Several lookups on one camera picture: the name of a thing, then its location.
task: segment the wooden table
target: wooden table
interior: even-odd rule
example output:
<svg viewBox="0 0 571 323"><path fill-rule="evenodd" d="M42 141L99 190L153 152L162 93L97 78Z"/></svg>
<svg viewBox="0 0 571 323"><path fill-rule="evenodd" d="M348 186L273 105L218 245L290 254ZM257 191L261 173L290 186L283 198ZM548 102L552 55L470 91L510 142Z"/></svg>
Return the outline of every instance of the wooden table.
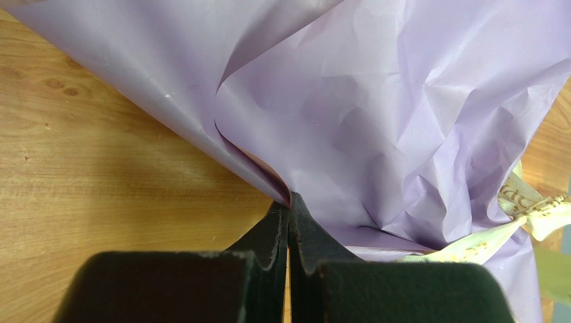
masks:
<svg viewBox="0 0 571 323"><path fill-rule="evenodd" d="M49 321L97 252L221 250L271 202L1 10L0 151L0 322ZM570 161L568 83L525 177L564 192Z"/></svg>

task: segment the lavender paper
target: lavender paper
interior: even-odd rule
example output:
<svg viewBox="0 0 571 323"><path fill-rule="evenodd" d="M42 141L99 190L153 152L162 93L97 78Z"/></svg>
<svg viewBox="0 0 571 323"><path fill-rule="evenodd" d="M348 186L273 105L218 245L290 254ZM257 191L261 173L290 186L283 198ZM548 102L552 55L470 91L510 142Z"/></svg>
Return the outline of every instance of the lavender paper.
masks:
<svg viewBox="0 0 571 323"><path fill-rule="evenodd" d="M367 260L509 221L496 195L571 73L567 0L23 2L0 0L285 202L237 147L265 162ZM484 266L541 321L523 230Z"/></svg>

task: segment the cream ribbon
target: cream ribbon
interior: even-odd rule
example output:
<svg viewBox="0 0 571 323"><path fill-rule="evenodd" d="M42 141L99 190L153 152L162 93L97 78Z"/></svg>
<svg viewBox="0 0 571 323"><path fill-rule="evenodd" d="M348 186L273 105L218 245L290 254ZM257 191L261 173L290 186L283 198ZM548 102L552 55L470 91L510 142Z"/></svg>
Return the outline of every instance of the cream ribbon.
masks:
<svg viewBox="0 0 571 323"><path fill-rule="evenodd" d="M440 251L412 254L396 261L483 264L523 225L536 240L543 241L553 231L571 224L571 196L543 198L516 174L518 169L520 166L511 173L498 193L500 207L513 221L465 236Z"/></svg>

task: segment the wood grain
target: wood grain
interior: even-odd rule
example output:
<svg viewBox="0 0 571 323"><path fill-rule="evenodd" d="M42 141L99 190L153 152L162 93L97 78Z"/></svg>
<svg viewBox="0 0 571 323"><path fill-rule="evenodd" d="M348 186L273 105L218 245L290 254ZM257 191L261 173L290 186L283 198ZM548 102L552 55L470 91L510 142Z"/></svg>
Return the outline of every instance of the wood grain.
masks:
<svg viewBox="0 0 571 323"><path fill-rule="evenodd" d="M524 158L543 194L566 188L570 100ZM0 151L0 322L48 322L97 252L221 250L270 204L1 10Z"/></svg>

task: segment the crumpled paper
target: crumpled paper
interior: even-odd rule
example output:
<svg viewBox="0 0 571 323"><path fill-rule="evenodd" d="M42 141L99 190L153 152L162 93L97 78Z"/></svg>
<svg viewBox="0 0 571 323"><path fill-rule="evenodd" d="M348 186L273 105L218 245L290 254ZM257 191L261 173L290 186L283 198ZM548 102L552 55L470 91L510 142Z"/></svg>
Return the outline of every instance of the crumpled paper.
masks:
<svg viewBox="0 0 571 323"><path fill-rule="evenodd" d="M567 0L0 5L367 260L509 222L497 193L571 73ZM522 229L484 267L541 321Z"/></svg>

